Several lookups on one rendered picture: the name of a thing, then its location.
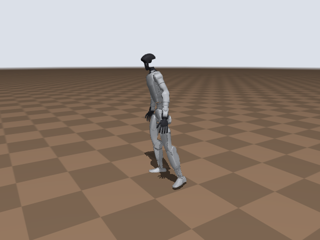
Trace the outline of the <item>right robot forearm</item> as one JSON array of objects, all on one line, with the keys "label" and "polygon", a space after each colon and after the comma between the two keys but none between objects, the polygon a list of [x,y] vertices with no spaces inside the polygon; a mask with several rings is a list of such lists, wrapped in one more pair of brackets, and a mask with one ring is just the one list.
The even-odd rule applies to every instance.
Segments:
[{"label": "right robot forearm", "polygon": [[152,96],[150,95],[150,106],[151,106],[151,111],[155,110],[156,102],[153,101]]}]

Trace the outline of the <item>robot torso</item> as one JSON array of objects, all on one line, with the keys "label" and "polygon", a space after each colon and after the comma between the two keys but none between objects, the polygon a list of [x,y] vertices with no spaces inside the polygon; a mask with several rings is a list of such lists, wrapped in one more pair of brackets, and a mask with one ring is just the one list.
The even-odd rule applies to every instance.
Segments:
[{"label": "robot torso", "polygon": [[[156,103],[156,109],[155,109],[155,115],[156,115],[156,118],[159,120],[159,117],[162,116],[162,109],[163,109],[163,103],[162,103],[162,93],[163,91],[159,88],[157,82],[154,81],[154,77],[153,75],[156,74],[156,73],[160,73],[159,71],[155,71],[155,70],[152,70],[151,73],[147,74],[146,76],[146,83],[147,83],[147,86],[148,86],[148,89],[149,89],[149,92],[151,94],[151,97],[153,99],[153,101]],[[158,102],[158,103],[157,103]],[[169,115],[169,112],[168,112],[168,115]]]}]

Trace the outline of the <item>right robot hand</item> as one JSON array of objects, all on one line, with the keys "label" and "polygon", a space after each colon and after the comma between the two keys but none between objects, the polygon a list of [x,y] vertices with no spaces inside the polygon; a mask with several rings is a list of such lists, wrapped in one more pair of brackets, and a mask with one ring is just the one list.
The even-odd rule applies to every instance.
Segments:
[{"label": "right robot hand", "polygon": [[150,119],[151,119],[151,117],[152,117],[152,114],[154,114],[154,111],[151,111],[151,106],[150,106],[148,113],[145,115],[145,118],[147,117],[147,118],[146,118],[147,121],[150,122]]}]

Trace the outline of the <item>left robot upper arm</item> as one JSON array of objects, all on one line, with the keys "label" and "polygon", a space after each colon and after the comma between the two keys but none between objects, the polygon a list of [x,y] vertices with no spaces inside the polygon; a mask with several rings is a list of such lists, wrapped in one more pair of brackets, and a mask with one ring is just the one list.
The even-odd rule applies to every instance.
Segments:
[{"label": "left robot upper arm", "polygon": [[[168,92],[168,94],[170,96],[169,90],[168,90],[168,88],[167,88],[167,86],[166,86],[166,84],[164,82],[163,75],[161,73],[155,73],[155,74],[153,74],[153,79],[158,84],[159,88],[163,92]],[[161,97],[163,98],[163,95],[161,95]]]}]

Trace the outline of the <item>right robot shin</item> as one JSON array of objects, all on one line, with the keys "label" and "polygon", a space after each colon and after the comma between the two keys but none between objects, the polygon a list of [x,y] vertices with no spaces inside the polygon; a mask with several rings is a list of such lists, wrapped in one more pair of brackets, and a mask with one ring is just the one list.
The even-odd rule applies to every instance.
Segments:
[{"label": "right robot shin", "polygon": [[153,150],[154,150],[155,158],[157,160],[157,164],[159,166],[159,169],[161,169],[161,168],[163,169],[163,148],[157,149],[153,145]]}]

